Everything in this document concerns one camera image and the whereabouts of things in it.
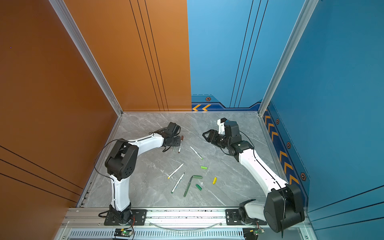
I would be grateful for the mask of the dark green capped pen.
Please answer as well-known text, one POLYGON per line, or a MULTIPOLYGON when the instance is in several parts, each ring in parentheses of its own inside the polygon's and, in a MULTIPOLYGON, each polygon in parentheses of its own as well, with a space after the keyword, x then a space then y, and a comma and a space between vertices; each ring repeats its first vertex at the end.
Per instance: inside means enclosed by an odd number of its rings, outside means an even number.
POLYGON ((202 179, 202 178, 203 178, 203 176, 200 176, 200 175, 192 175, 192 176, 191 176, 191 178, 190 178, 190 180, 189 180, 189 182, 188 182, 188 184, 187 184, 186 190, 185 190, 185 192, 184 192, 184 197, 186 197, 187 194, 188 194, 188 191, 189 191, 189 188, 190 188, 190 186, 191 186, 192 180, 193 180, 193 179, 202 179))

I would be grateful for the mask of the white pen light green end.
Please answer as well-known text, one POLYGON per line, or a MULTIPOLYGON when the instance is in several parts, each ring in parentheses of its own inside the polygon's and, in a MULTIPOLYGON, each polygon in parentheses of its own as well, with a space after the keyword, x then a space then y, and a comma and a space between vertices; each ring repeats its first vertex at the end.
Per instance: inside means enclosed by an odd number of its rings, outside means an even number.
POLYGON ((190 148, 192 149, 192 151, 201 159, 203 160, 204 158, 192 147, 190 146, 190 148))

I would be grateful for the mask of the right green circuit board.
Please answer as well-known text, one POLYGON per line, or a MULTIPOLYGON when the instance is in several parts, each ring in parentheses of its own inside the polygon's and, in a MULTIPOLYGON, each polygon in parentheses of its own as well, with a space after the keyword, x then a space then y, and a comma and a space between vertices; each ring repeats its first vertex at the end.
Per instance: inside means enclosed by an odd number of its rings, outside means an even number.
POLYGON ((264 229, 243 228, 243 236, 245 240, 258 240, 259 236, 264 233, 264 229))

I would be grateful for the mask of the left green circuit board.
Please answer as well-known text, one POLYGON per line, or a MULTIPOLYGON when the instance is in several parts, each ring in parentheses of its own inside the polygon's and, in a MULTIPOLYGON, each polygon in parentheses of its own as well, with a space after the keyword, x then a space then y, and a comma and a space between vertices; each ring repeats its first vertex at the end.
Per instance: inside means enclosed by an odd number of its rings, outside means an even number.
POLYGON ((117 228, 115 229, 114 240, 133 240, 135 231, 131 228, 117 228))

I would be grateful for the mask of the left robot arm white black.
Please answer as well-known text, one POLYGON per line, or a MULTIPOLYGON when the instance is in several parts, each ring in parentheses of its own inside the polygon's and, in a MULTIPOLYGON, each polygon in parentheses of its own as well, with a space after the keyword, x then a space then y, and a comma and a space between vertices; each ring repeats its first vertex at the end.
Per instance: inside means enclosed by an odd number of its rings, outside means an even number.
POLYGON ((171 147, 181 144, 181 127, 170 122, 166 128, 149 133, 148 136, 135 140, 116 140, 105 161, 107 177, 111 179, 112 201, 107 211, 104 225, 132 226, 135 213, 129 197, 130 177, 133 174, 139 155, 153 149, 164 147, 166 152, 171 147))

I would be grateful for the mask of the white pen green tip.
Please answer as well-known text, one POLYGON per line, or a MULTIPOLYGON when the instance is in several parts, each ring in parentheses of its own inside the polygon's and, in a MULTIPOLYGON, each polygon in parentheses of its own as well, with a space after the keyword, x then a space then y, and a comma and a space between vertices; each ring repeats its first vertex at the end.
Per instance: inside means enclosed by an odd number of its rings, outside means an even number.
POLYGON ((176 190, 176 188, 178 187, 178 185, 180 184, 181 180, 183 179, 185 173, 183 173, 180 178, 178 179, 178 181, 176 182, 175 186, 173 187, 172 191, 171 191, 171 194, 173 194, 176 190))

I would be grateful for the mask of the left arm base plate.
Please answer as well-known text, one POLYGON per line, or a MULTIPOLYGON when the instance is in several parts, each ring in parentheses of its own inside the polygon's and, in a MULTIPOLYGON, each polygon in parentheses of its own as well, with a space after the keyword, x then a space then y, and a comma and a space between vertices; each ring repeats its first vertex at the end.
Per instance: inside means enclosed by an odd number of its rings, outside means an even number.
POLYGON ((144 226, 147 217, 147 210, 133 209, 129 211, 129 216, 124 218, 117 217, 112 211, 108 211, 104 225, 105 226, 144 226))

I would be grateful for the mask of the aluminium corner post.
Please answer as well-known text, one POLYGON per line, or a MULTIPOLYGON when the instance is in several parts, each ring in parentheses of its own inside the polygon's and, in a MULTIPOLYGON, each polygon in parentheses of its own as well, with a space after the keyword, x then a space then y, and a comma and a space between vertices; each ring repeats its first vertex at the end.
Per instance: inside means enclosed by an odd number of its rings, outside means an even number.
POLYGON ((262 117, 270 104, 272 97, 286 71, 286 68, 301 40, 301 37, 313 15, 313 12, 318 4, 319 0, 306 0, 299 13, 299 16, 295 22, 293 30, 275 69, 275 72, 271 78, 271 81, 267 87, 263 100, 261 102, 258 114, 262 117))
POLYGON ((77 26, 74 18, 72 17, 67 5, 64 1, 59 0, 49 0, 51 6, 53 7, 55 13, 59 17, 63 26, 65 27, 67 33, 71 37, 73 43, 81 54, 83 60, 87 64, 89 70, 93 74, 97 83, 99 84, 101 90, 112 106, 113 110, 120 117, 124 111, 117 100, 112 88, 110 87, 105 75, 103 74, 99 64, 97 63, 94 55, 92 54, 91 49, 89 48, 86 40, 84 39, 79 27, 77 26))

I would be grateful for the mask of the white pen brown end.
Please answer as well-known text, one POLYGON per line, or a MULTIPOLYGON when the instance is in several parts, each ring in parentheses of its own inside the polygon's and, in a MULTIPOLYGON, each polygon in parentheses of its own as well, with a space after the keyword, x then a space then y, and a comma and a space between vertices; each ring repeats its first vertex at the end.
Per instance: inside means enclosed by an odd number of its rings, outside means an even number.
POLYGON ((183 139, 184 139, 184 136, 181 136, 180 145, 179 145, 179 148, 178 148, 178 153, 181 153, 183 139))

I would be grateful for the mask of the left aluminium corner post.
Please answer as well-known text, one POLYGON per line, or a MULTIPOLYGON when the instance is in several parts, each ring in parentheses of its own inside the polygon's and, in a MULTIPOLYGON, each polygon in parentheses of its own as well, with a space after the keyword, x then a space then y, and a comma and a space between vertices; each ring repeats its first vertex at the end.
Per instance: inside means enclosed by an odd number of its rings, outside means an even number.
POLYGON ((94 55, 92 54, 91 49, 89 48, 86 40, 84 39, 79 27, 77 26, 74 18, 72 17, 67 5, 64 1, 59 0, 49 0, 51 6, 53 7, 55 13, 59 17, 63 26, 65 27, 67 33, 71 37, 73 43, 81 54, 83 60, 87 64, 89 70, 93 74, 97 83, 99 84, 101 90, 112 106, 113 110, 120 117, 124 111, 117 100, 112 88, 110 87, 105 75, 103 74, 99 64, 97 63, 94 55))

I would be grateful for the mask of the aluminium front rail frame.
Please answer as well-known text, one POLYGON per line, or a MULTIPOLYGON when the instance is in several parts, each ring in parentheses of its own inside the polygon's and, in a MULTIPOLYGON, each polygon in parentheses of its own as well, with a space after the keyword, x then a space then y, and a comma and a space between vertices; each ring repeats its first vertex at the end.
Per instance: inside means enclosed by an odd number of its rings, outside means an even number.
POLYGON ((315 240, 308 219, 282 233, 268 225, 229 226, 230 207, 134 208, 147 210, 144 226, 105 226, 105 208, 70 208, 55 236, 56 240, 114 240, 117 228, 135 231, 133 240, 244 240, 243 228, 264 229, 258 240, 315 240))

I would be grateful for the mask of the white pen yellow end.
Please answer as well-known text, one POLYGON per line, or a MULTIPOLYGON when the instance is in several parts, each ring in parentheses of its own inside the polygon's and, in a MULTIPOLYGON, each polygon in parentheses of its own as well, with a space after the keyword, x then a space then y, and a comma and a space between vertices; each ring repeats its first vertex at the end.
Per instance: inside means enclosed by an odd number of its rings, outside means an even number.
POLYGON ((183 164, 181 164, 178 168, 176 168, 169 176, 168 176, 168 179, 170 179, 182 166, 184 165, 184 163, 183 164))

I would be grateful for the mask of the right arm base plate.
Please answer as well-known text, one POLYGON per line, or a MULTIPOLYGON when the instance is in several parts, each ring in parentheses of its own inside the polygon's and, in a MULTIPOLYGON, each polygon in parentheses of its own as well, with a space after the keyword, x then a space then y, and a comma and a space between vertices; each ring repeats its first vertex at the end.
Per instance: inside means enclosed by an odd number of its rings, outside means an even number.
POLYGON ((262 221, 260 219, 252 219, 250 218, 245 210, 238 209, 226 209, 226 221, 227 225, 235 226, 235 225, 267 225, 267 222, 262 221))

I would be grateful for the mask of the right aluminium corner post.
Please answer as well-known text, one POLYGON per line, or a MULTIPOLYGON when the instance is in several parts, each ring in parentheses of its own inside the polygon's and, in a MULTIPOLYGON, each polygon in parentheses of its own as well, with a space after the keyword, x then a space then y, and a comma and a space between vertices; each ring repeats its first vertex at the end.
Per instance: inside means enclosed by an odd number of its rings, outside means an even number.
POLYGON ((301 40, 301 37, 313 15, 313 12, 318 4, 319 0, 306 0, 299 13, 299 16, 295 22, 293 30, 275 69, 275 72, 271 78, 271 81, 267 87, 263 100, 261 102, 258 114, 262 117, 270 104, 272 97, 286 71, 286 68, 301 40))

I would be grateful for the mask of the green circuit board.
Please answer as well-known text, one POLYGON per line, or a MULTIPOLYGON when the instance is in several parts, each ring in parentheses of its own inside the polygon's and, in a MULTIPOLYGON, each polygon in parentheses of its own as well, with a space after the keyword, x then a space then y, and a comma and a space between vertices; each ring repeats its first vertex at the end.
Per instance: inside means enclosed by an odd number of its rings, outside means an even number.
POLYGON ((135 231, 131 228, 117 228, 115 229, 114 240, 133 240, 135 231))
POLYGON ((243 236, 245 240, 258 240, 259 236, 264 233, 264 229, 243 228, 243 236))

